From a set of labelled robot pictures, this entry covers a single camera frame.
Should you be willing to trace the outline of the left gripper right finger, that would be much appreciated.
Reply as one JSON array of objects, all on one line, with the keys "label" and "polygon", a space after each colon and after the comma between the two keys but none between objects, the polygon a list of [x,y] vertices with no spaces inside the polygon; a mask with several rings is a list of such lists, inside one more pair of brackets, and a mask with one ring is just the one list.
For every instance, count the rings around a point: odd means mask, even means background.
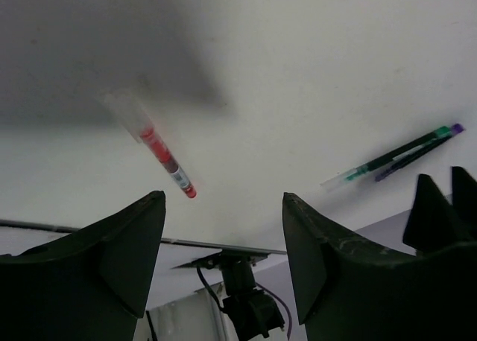
[{"label": "left gripper right finger", "polygon": [[474,340],[476,245],[409,255],[375,243],[292,193],[282,224],[309,340]]}]

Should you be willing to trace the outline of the green gel pen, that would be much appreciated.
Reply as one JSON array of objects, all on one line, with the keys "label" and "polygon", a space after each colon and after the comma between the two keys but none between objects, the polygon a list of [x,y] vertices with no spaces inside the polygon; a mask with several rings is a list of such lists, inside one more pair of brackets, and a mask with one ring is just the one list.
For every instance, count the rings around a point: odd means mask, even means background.
[{"label": "green gel pen", "polygon": [[333,189],[348,182],[353,181],[354,179],[359,178],[365,174],[368,174],[371,171],[382,168],[389,163],[396,161],[397,157],[403,157],[408,151],[413,152],[417,147],[424,147],[431,142],[437,141],[438,138],[445,138],[451,135],[452,129],[448,126],[442,126],[438,129],[431,131],[430,133],[425,134],[419,138],[416,138],[413,141],[410,141],[390,152],[385,153],[375,159],[370,160],[369,162],[359,165],[356,168],[352,168],[344,173],[340,173],[337,176],[322,182],[321,187],[325,189]]}]

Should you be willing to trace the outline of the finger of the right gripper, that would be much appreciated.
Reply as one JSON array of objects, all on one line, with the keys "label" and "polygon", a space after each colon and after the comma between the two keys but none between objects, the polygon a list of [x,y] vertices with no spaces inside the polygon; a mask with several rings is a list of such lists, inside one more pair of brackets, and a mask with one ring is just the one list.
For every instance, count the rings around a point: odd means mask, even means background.
[{"label": "finger of the right gripper", "polygon": [[420,174],[402,242],[416,250],[440,250],[459,237],[458,216],[429,175]]},{"label": "finger of the right gripper", "polygon": [[476,180],[462,167],[452,167],[452,206],[472,237],[476,236]]}]

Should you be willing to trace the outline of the purple gel pen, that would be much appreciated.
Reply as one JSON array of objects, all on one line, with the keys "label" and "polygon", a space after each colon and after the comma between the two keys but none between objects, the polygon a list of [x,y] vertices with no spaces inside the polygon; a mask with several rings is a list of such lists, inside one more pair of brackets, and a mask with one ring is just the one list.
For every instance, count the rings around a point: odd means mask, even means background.
[{"label": "purple gel pen", "polygon": [[383,170],[383,172],[377,174],[376,177],[374,178],[374,181],[381,182],[382,180],[389,177],[391,174],[417,161],[418,159],[425,156],[430,151],[441,146],[442,144],[450,140],[452,137],[462,133],[463,131],[465,131],[465,129],[461,124],[452,125],[450,127],[450,134],[448,134],[447,136],[444,136],[443,138],[438,138],[434,140],[433,142],[429,142],[428,144],[425,144],[423,147],[420,147],[416,152],[406,155],[402,159],[392,164],[389,168]]}]

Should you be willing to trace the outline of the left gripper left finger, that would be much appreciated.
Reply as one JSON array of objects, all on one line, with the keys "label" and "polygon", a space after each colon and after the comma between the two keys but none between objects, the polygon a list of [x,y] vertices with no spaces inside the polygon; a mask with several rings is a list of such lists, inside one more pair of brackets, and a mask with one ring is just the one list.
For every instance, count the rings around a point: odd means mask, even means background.
[{"label": "left gripper left finger", "polygon": [[1,257],[3,340],[131,340],[165,223],[154,191],[120,212]]}]

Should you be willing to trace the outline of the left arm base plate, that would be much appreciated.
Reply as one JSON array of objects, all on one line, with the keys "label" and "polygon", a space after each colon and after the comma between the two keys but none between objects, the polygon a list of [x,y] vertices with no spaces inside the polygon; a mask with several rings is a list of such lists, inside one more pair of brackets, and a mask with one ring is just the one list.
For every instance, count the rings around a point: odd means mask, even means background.
[{"label": "left arm base plate", "polygon": [[171,242],[171,245],[215,250],[214,253],[210,252],[205,256],[194,257],[184,264],[173,266],[173,270],[195,269],[196,266],[206,270],[213,270],[218,269],[219,266],[224,263],[237,261],[239,259],[247,259],[248,262],[255,267],[259,262],[262,262],[266,259],[271,259],[271,262],[267,262],[267,265],[264,267],[264,269],[267,269],[270,266],[274,266],[288,260],[286,252],[273,249],[192,242],[186,240],[174,240]]}]

